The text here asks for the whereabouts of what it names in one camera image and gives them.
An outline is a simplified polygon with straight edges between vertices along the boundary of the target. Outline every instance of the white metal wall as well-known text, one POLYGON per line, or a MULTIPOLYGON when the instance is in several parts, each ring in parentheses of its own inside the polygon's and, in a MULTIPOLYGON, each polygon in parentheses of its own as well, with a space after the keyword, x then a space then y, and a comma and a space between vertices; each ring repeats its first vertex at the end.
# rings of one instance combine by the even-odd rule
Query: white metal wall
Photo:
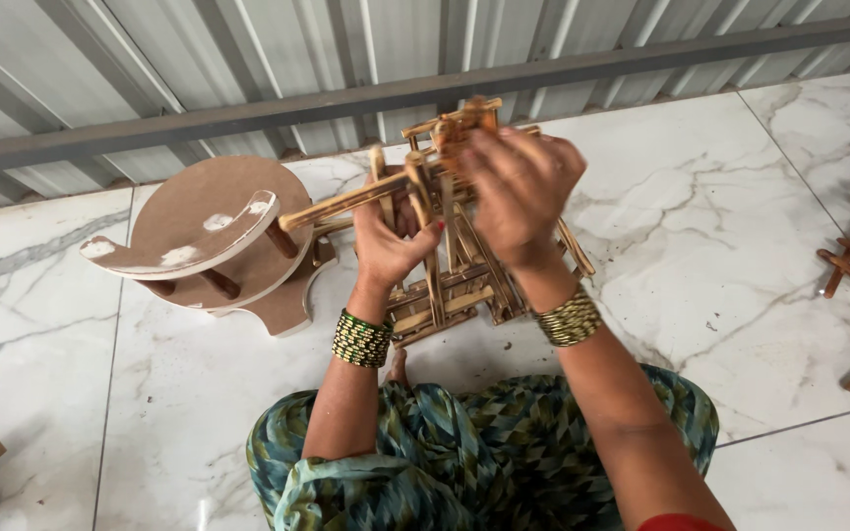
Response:
MULTIPOLYGON (((850 0, 0 0, 0 138, 850 16, 850 0)), ((501 95, 502 121, 850 70, 850 42, 501 95)), ((0 172, 0 206, 219 154, 393 142, 435 105, 0 172)))

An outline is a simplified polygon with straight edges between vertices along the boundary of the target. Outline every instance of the grey metal beam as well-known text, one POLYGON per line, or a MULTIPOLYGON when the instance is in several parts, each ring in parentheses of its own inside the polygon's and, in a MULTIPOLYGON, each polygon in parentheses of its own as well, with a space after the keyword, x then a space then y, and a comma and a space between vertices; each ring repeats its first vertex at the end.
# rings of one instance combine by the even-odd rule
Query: grey metal beam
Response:
POLYGON ((850 42, 850 18, 77 127, 0 140, 0 170, 839 42, 850 42))

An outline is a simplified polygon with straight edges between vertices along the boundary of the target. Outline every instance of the white marble tile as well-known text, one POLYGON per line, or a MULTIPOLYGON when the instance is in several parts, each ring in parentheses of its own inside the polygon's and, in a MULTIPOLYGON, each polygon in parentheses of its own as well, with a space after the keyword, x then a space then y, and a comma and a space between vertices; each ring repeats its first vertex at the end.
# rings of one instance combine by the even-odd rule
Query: white marble tile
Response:
POLYGON ((0 529, 90 529, 121 281, 77 247, 122 240, 131 190, 0 210, 0 529))
POLYGON ((850 529, 850 415, 719 449, 707 485, 738 529, 850 529))
MULTIPOLYGON (((590 161, 565 218, 609 324, 640 359, 707 390, 721 441, 850 410, 838 386, 850 285, 818 295, 814 253, 837 229, 737 94, 542 126, 590 161)), ((288 166, 318 200, 358 186, 365 157, 288 166)), ((313 326, 284 339, 254 316, 217 320, 124 283, 97 529, 265 527, 245 437, 278 398, 319 384, 355 279, 350 239, 335 238, 340 262, 313 285, 313 326)), ((529 319, 494 328, 482 314, 410 348, 414 382, 455 391, 558 372, 529 319)))
MULTIPOLYGON (((740 95, 850 237, 850 74, 740 95)), ((825 248, 841 253, 834 238, 825 248)))

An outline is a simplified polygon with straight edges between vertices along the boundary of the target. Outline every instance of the bangle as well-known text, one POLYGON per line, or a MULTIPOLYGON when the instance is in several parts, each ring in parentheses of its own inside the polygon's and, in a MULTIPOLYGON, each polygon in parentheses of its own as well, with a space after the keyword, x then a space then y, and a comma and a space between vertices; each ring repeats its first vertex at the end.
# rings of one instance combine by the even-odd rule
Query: bangle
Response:
POLYGON ((595 302, 577 285, 576 293, 560 306, 534 313, 537 324, 546 333, 549 344, 555 347, 575 345, 596 332, 603 324, 595 302))
POLYGON ((392 323, 388 320, 382 326, 376 326, 352 317, 344 308, 340 322, 336 323, 334 354, 353 365, 381 368, 385 365, 392 330, 392 323))

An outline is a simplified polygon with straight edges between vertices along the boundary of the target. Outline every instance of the teal printed fabric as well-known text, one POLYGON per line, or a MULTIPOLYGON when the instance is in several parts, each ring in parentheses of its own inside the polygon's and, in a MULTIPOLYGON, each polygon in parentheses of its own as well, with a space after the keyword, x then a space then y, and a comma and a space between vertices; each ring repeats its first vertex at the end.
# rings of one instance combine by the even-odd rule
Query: teal printed fabric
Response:
MULTIPOLYGON (((642 366, 706 473, 717 412, 693 383, 642 366)), ((621 529, 606 471, 566 378, 523 376, 477 393, 425 383, 379 390, 377 453, 301 459, 316 391, 255 424, 247 460, 272 529, 621 529)))

